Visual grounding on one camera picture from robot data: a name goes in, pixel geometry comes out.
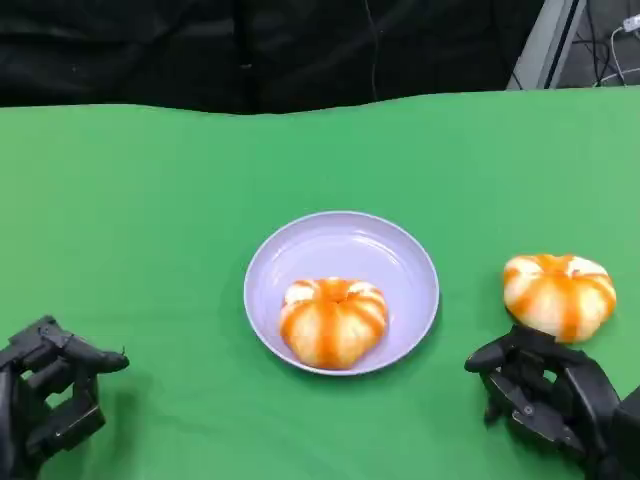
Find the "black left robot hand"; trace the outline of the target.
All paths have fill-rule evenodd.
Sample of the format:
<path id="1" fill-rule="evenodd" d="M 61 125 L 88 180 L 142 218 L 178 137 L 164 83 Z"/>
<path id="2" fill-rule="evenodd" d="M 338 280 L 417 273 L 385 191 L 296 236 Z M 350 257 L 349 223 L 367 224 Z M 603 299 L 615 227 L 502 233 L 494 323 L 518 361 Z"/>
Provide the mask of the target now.
<path id="1" fill-rule="evenodd" d="M 35 479 L 48 459 L 105 424 L 98 376 L 128 357 L 101 350 L 44 316 L 1 350 L 1 477 Z"/>

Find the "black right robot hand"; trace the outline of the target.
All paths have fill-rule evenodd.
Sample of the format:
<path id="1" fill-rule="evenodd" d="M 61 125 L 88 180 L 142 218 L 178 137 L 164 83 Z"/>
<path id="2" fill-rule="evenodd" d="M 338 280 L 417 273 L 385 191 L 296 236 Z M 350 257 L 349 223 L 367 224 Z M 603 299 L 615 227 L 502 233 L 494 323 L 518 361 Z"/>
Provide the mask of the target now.
<path id="1" fill-rule="evenodd" d="M 619 472 L 610 425 L 620 397 L 600 365 L 541 331 L 515 325 L 466 360 L 488 395 L 484 421 L 575 458 L 589 479 Z"/>

